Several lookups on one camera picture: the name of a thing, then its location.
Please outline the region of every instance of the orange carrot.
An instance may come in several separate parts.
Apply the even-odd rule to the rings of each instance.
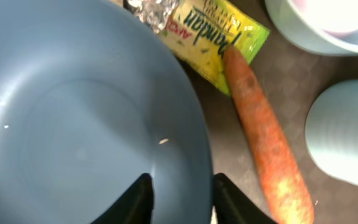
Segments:
[[[273,217],[281,224],[312,224],[314,209],[308,189],[253,71],[235,47],[227,48],[223,62]]]

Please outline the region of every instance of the white speck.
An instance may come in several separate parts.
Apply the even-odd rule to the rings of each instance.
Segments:
[[[167,138],[161,139],[159,144],[164,144],[164,143],[166,143],[167,141],[169,141],[169,139],[167,139]]]

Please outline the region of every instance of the gray bowl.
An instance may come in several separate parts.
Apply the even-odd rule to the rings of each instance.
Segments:
[[[92,222],[143,172],[153,223],[210,222],[203,116],[170,51],[110,2],[0,0],[0,223]]]

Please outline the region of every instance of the foil wrapper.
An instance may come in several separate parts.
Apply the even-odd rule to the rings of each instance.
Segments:
[[[180,0],[127,0],[127,9],[158,34],[164,30],[179,2]]]

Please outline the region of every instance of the yellow packet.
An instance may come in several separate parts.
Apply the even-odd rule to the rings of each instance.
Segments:
[[[232,44],[251,63],[269,30],[226,0],[182,0],[159,38],[223,93],[230,95],[223,68]]]

